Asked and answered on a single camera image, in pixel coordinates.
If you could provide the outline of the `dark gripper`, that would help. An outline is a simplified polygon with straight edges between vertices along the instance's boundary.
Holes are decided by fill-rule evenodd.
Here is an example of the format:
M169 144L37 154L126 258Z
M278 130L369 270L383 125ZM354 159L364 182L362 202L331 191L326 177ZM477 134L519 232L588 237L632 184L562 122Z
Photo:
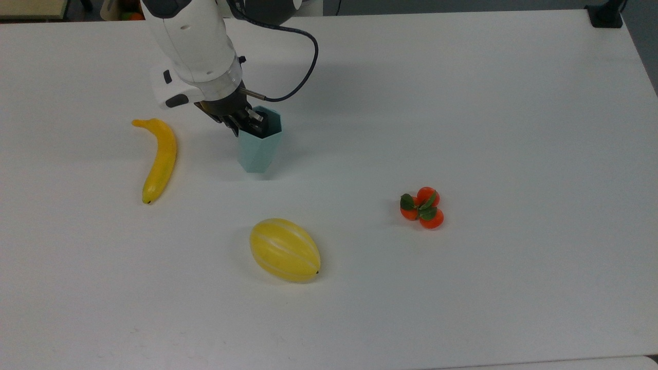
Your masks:
M251 135L265 135L265 113L253 110L247 95L239 87L225 98L195 102L194 105L213 120L225 124L236 138L244 125L245 131Z

